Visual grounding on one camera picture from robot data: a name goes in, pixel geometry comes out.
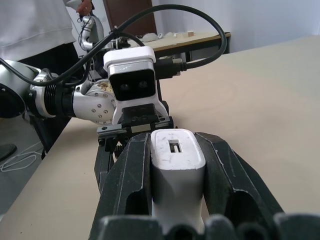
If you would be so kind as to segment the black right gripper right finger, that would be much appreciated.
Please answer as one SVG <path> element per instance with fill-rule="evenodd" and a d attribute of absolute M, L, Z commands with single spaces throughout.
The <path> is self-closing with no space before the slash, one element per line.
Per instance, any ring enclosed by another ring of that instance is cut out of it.
<path fill-rule="evenodd" d="M 271 217 L 283 211 L 261 176 L 217 135 L 195 133 L 206 161 L 204 198 L 210 214 Z"/>

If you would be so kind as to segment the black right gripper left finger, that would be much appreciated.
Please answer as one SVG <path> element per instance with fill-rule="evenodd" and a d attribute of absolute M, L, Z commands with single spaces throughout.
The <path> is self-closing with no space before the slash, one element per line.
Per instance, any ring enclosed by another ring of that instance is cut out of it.
<path fill-rule="evenodd" d="M 106 216 L 152 213 L 151 134 L 133 136 L 108 172 L 92 226 Z"/>

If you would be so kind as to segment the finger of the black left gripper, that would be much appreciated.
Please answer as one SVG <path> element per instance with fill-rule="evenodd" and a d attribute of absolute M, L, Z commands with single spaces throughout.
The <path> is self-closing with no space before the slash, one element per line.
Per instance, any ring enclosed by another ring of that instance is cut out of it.
<path fill-rule="evenodd" d="M 96 160 L 94 164 L 94 174 L 98 190 L 101 193 L 106 177 L 122 153 L 124 145 L 115 141 L 99 141 Z"/>

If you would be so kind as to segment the person's bare hand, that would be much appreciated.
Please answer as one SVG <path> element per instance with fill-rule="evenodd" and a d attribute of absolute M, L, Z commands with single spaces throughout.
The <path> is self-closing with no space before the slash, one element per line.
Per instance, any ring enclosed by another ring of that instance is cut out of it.
<path fill-rule="evenodd" d="M 76 12 L 82 16 L 87 16 L 92 11 L 92 1 L 82 0 L 81 4 L 77 7 Z"/>

